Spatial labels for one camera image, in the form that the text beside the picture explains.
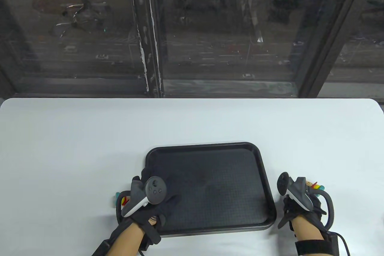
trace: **metal frame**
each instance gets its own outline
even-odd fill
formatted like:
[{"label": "metal frame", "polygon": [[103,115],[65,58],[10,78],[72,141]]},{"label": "metal frame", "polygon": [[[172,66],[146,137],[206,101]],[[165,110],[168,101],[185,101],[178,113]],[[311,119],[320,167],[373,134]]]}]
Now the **metal frame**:
[{"label": "metal frame", "polygon": [[158,59],[158,41],[154,8],[151,0],[132,0],[136,15],[137,32],[141,51],[141,60],[147,81],[147,92],[151,97],[162,97],[162,79]]}]

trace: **black glove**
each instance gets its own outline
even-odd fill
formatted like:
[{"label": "black glove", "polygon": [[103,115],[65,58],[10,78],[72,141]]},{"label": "black glove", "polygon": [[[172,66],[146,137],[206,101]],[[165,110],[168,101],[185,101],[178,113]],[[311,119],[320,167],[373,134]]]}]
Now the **black glove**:
[{"label": "black glove", "polygon": [[132,181],[140,180],[143,185],[145,185],[147,180],[152,176],[158,176],[166,183],[167,195],[165,199],[157,205],[147,204],[145,207],[141,207],[133,213],[130,218],[141,226],[146,224],[151,217],[155,217],[157,221],[155,227],[158,228],[164,226],[166,219],[172,214],[174,207],[180,202],[180,185],[178,185],[177,175],[171,175],[160,167],[144,168],[141,171],[141,178],[135,176]]},{"label": "black glove", "polygon": [[308,196],[313,204],[313,211],[304,210],[295,200],[292,200],[288,195],[284,198],[284,217],[281,219],[277,228],[280,229],[289,221],[289,228],[293,231],[292,220],[301,215],[308,222],[317,227],[320,231],[326,232],[323,223],[321,223],[321,215],[326,215],[326,212],[320,208],[320,200],[313,194]]},{"label": "black glove", "polygon": [[[130,191],[121,192],[116,202],[116,217],[119,225],[112,232],[111,237],[104,240],[92,256],[105,256],[119,235],[133,222],[137,223],[145,232],[139,250],[145,251],[149,245],[157,244],[160,241],[160,235],[156,230],[158,227],[164,226],[166,219],[172,213],[173,208],[180,201],[180,193],[178,189],[179,185],[177,176],[170,175],[159,167],[144,168],[141,171],[141,179],[139,176],[135,176],[132,180],[140,180],[144,185],[152,176],[158,176],[162,178],[166,183],[167,195],[165,199],[157,205],[147,204],[145,207],[141,207],[130,217],[123,217],[121,216],[121,200],[124,197],[129,197]],[[152,227],[148,222],[148,220],[152,217],[156,219],[156,224],[154,227]]]}]

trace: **glass window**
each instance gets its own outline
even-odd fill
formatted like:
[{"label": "glass window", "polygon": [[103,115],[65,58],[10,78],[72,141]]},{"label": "glass window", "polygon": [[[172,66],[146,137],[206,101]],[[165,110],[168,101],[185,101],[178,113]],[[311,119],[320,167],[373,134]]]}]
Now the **glass window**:
[{"label": "glass window", "polygon": [[344,0],[155,0],[165,95],[296,97]]},{"label": "glass window", "polygon": [[0,67],[18,93],[146,92],[131,0],[0,5]]},{"label": "glass window", "polygon": [[319,97],[384,99],[384,0],[366,0]]}]

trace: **hand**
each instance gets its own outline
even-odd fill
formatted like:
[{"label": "hand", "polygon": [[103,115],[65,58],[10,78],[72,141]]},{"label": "hand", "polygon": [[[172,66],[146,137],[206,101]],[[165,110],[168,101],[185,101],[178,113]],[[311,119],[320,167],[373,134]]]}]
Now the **hand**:
[{"label": "hand", "polygon": [[180,193],[178,179],[176,175],[170,175],[160,167],[144,168],[141,172],[141,178],[135,176],[132,180],[139,180],[145,185],[152,176],[159,176],[167,185],[167,195],[165,199],[157,204],[147,204],[133,213],[130,218],[139,225],[149,221],[150,218],[157,220],[157,224],[164,226],[166,219],[172,214],[174,207],[180,202]]},{"label": "hand", "polygon": [[320,231],[327,231],[321,223],[321,216],[326,215],[326,212],[320,208],[321,202],[315,196],[310,194],[308,196],[313,204],[313,211],[304,210],[295,200],[292,200],[288,195],[284,198],[284,217],[281,219],[280,223],[277,225],[277,228],[283,227],[289,221],[289,227],[292,231],[292,220],[297,216],[303,216],[308,222],[314,225]]}]

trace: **velcro strap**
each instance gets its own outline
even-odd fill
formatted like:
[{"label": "velcro strap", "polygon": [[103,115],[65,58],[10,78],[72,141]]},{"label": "velcro strap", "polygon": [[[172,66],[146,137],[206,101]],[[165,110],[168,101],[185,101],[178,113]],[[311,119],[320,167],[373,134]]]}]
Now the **velcro strap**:
[{"label": "velcro strap", "polygon": [[157,232],[155,227],[153,227],[148,221],[144,224],[137,223],[141,229],[143,229],[145,235],[154,243],[158,244],[161,241],[160,234]]},{"label": "velcro strap", "polygon": [[332,243],[325,240],[304,240],[298,241],[296,244],[296,250],[298,255],[307,254],[329,254],[332,253]]}]

